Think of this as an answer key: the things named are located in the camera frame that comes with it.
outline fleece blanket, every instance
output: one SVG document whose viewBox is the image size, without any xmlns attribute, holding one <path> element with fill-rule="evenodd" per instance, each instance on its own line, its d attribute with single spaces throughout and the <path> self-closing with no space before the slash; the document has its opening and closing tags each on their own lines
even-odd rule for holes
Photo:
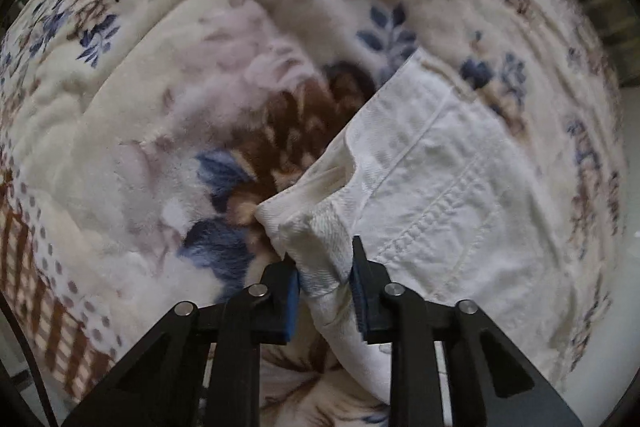
<svg viewBox="0 0 640 427">
<path fill-rule="evenodd" d="M 616 76 L 575 0 L 30 0 L 0 54 L 0 290 L 65 392 L 175 302 L 259 279 L 277 256 L 256 206 L 418 45 L 553 196 L 569 372 L 607 309 L 625 179 Z M 385 422 L 304 310 L 262 383 L 265 425 Z"/>
</svg>

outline wrinkled white fabric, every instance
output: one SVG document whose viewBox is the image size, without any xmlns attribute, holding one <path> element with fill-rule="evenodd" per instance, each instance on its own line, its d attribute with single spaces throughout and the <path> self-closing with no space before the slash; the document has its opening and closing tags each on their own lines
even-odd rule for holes
<svg viewBox="0 0 640 427">
<path fill-rule="evenodd" d="M 351 238 L 391 279 L 453 305 L 477 301 L 547 378 L 566 363 L 574 267 L 554 206 L 505 126 L 459 76 L 419 50 L 258 220 L 296 261 L 316 328 L 388 401 L 388 349 L 357 331 Z"/>
</svg>

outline black cable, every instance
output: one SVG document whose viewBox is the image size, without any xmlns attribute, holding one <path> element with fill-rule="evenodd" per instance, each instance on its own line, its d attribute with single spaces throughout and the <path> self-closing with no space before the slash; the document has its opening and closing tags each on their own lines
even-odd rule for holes
<svg viewBox="0 0 640 427">
<path fill-rule="evenodd" d="M 31 371 L 31 378 L 33 378 L 33 384 L 36 386 L 38 398 L 40 399 L 40 403 L 42 404 L 42 410 L 44 411 L 44 416 L 46 416 L 47 418 L 49 427 L 58 427 L 58 421 L 56 420 L 56 416 L 53 414 L 53 408 L 51 407 L 51 402 L 49 401 L 49 395 L 47 395 L 47 390 L 44 387 L 42 375 L 40 374 L 36 359 L 33 356 L 33 351 L 31 350 L 29 341 L 27 340 L 27 337 L 24 336 L 24 333 L 22 333 L 22 328 L 20 327 L 20 324 L 18 324 L 18 320 L 15 318 L 14 312 L 12 312 L 9 303 L 6 301 L 6 298 L 1 291 L 0 312 L 2 312 L 2 315 L 4 315 L 4 317 L 6 317 L 11 330 L 14 332 L 15 338 L 18 340 L 18 344 L 20 344 L 20 349 L 22 350 L 24 358 L 27 361 L 29 371 Z"/>
</svg>

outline bedding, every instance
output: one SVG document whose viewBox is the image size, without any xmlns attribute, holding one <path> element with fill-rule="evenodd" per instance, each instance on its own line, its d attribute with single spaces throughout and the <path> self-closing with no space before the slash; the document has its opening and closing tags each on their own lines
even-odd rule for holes
<svg viewBox="0 0 640 427">
<path fill-rule="evenodd" d="M 551 195 L 576 281 L 561 389 L 609 306 L 625 180 L 616 75 L 575 0 L 30 0 L 0 52 L 0 289 L 64 391 L 175 302 L 258 280 L 278 257 L 257 205 L 419 46 Z M 306 308 L 261 381 L 265 425 L 386 421 Z"/>
</svg>

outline white denim garment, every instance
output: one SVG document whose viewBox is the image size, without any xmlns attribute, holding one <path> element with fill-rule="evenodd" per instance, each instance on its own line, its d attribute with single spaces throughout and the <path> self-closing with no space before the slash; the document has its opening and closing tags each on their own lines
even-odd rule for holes
<svg viewBox="0 0 640 427">
<path fill-rule="evenodd" d="M 351 238 L 391 279 L 446 305 L 470 298 L 556 383 L 575 270 L 524 152 L 448 66 L 418 50 L 258 220 L 296 261 L 318 331 L 388 401 L 390 350 L 356 328 Z"/>
</svg>

